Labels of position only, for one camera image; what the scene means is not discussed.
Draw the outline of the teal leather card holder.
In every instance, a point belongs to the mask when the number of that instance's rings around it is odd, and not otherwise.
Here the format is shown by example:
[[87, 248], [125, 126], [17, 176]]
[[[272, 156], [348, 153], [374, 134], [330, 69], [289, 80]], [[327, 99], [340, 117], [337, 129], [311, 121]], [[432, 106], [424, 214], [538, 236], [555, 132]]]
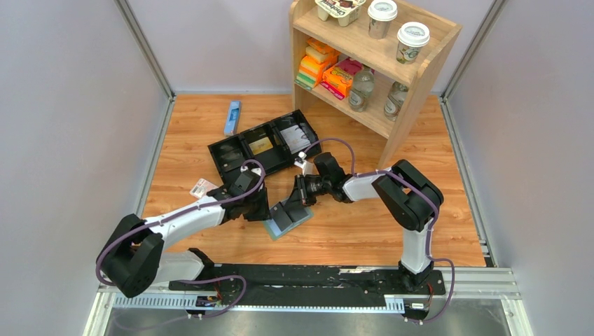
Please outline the teal leather card holder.
[[289, 231], [310, 220], [314, 214], [309, 207], [297, 206], [289, 210], [284, 203], [278, 202], [270, 207], [270, 218], [263, 222], [263, 226], [273, 241], [278, 240]]

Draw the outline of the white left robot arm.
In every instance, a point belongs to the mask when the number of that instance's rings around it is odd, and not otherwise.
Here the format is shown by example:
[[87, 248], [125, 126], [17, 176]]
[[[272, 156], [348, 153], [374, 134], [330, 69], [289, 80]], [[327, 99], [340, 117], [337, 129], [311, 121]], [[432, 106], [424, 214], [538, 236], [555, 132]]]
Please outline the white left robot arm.
[[196, 252], [167, 249], [202, 230], [243, 217], [269, 219], [268, 197], [261, 168], [244, 168], [231, 183], [210, 190], [199, 200], [169, 213], [148, 218], [123, 217], [96, 260], [97, 278], [134, 298], [153, 284], [188, 281], [208, 289], [214, 271]]

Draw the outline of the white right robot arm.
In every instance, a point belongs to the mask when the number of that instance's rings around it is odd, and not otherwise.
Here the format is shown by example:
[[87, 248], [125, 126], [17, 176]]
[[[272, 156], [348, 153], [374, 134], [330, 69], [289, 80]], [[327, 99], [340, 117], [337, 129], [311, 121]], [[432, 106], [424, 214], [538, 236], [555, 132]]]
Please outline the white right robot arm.
[[434, 266], [429, 255], [429, 231], [444, 201], [436, 185], [405, 159], [387, 169], [363, 174], [346, 173], [330, 153], [318, 155], [313, 165], [316, 174], [296, 175], [290, 196], [280, 203], [283, 211], [311, 207], [323, 195], [331, 195], [335, 201], [346, 204], [382, 200], [403, 228], [401, 287], [409, 293], [424, 288]]

